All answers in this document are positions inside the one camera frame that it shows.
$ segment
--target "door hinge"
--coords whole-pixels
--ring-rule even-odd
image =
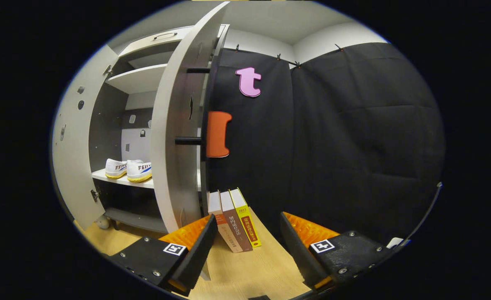
[[[91,190],[90,192],[92,194],[93,201],[97,203],[97,197],[99,197],[99,193],[95,192],[95,190]]]

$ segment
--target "cabinet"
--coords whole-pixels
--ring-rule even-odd
[[[202,151],[174,139],[203,135],[209,80],[187,69],[210,67],[222,49],[226,5],[196,25],[131,42],[119,55],[103,46],[67,87],[53,125],[53,171],[62,199],[83,229],[105,215],[171,232],[203,215]],[[152,178],[109,179],[108,158],[150,161]]]

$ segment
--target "yellow book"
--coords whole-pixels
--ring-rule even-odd
[[[260,242],[260,238],[257,235],[257,230],[254,228],[253,220],[251,219],[251,213],[249,212],[249,207],[247,206],[247,202],[245,201],[242,192],[239,188],[236,188],[235,190],[229,190],[229,192],[232,203],[234,203],[234,207],[236,208],[236,212],[238,213],[238,218],[244,226],[247,238],[249,238],[249,241],[251,242],[253,248],[260,247],[262,243]]]

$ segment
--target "door handle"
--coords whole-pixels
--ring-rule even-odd
[[[158,36],[155,36],[152,40],[156,40],[159,36],[163,36],[163,35],[166,35],[166,34],[173,34],[173,36],[176,36],[177,35],[177,32],[173,32],[173,33],[165,33],[165,34],[161,34],[161,35],[158,35]]]

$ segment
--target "shoe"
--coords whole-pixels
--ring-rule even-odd
[[[115,161],[108,159],[105,167],[105,175],[108,178],[118,179],[127,173],[126,161]]]
[[[152,177],[151,163],[141,160],[127,161],[127,179],[131,182],[142,182]]]

